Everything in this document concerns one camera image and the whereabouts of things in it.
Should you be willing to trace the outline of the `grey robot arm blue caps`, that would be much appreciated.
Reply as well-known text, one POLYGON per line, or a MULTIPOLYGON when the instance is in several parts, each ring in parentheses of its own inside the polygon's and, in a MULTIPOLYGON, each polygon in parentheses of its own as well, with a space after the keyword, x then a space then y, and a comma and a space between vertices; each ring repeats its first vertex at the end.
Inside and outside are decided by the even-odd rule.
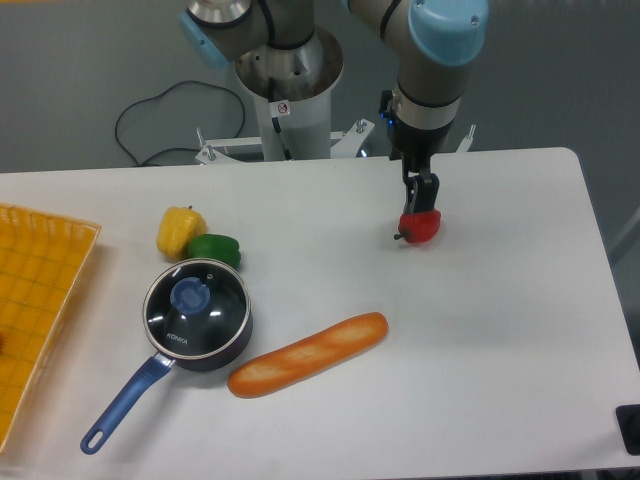
MULTIPOLYGON (((439 180, 431 158, 459 108, 485 37, 485 1, 347 1, 345 8, 397 56, 396 85, 380 98, 393 158, 402 161, 404 212, 431 212, 439 180)), ((317 100, 343 69, 340 44, 317 26, 311 1, 191 1, 185 36, 213 68, 232 64, 255 96, 317 100)))

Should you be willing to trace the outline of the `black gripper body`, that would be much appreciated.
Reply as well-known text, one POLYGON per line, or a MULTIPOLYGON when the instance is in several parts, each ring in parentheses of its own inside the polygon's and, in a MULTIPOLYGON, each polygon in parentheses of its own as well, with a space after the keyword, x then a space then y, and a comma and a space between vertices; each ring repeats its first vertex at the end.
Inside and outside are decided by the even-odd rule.
POLYGON ((388 123, 391 143, 390 160, 402 160, 410 172, 418 173, 430 166, 431 157, 440 151, 453 122, 436 129, 415 128, 400 119, 388 123))

